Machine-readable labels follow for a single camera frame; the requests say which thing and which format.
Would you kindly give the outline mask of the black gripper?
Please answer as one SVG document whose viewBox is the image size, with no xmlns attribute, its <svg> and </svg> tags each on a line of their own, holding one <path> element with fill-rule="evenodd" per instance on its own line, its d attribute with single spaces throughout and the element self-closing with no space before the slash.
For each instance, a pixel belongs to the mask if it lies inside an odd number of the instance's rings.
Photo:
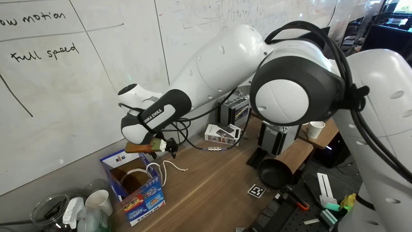
<svg viewBox="0 0 412 232">
<path fill-rule="evenodd" d="M 170 138 L 166 141 L 166 151 L 175 158 L 177 153 L 177 144 L 175 142 L 174 138 Z"/>
</svg>

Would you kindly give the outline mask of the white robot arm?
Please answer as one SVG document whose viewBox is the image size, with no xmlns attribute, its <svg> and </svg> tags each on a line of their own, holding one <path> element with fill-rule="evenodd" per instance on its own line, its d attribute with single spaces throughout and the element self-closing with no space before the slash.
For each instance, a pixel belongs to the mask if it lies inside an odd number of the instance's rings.
<svg viewBox="0 0 412 232">
<path fill-rule="evenodd" d="M 163 93 L 131 84 L 119 91 L 128 113 L 121 133 L 148 142 L 197 107 L 250 86 L 252 111 L 277 126 L 333 120 L 363 185 L 333 232 L 412 232 L 412 68 L 396 52 L 345 56 L 248 25 L 221 30 L 195 52 Z"/>
</svg>

